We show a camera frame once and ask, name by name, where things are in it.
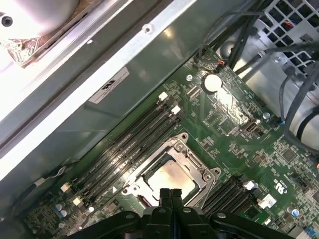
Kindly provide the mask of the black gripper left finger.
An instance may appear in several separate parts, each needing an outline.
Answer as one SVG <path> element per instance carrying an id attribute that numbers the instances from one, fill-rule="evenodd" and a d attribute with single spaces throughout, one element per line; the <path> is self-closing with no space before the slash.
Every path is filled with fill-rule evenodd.
<path id="1" fill-rule="evenodd" d="M 123 211 L 101 220 L 68 239 L 169 239 L 171 237 L 171 190 L 160 189 L 159 206 L 149 207 L 143 216 Z"/>

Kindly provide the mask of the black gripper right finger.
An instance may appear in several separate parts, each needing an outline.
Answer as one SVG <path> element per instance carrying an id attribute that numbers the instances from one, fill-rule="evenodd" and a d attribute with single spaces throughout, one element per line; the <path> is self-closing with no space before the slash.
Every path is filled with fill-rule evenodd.
<path id="1" fill-rule="evenodd" d="M 181 189 L 172 190 L 172 203 L 183 239 L 289 239 L 290 236 L 227 211 L 209 218 L 185 207 Z"/>

